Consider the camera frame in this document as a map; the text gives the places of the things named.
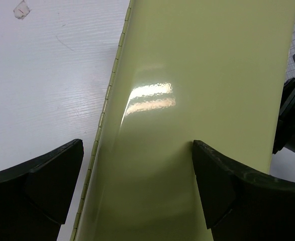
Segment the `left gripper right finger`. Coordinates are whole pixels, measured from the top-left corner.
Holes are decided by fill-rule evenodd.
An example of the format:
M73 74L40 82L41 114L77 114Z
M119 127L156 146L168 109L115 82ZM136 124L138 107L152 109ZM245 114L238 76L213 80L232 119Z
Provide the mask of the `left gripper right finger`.
M195 140L192 162L214 240L295 240L295 183Z

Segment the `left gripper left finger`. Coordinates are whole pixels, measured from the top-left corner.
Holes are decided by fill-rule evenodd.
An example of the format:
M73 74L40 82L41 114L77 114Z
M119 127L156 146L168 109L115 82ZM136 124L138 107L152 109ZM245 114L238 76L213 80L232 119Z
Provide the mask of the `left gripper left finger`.
M0 171L0 240L57 240L82 165L81 139Z

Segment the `green metal tool chest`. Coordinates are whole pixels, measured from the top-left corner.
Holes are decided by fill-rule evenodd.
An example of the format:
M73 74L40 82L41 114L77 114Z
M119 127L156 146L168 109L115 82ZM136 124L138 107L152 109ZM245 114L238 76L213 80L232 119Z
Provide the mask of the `green metal tool chest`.
M194 140L269 171L295 1L130 1L73 240L212 240Z

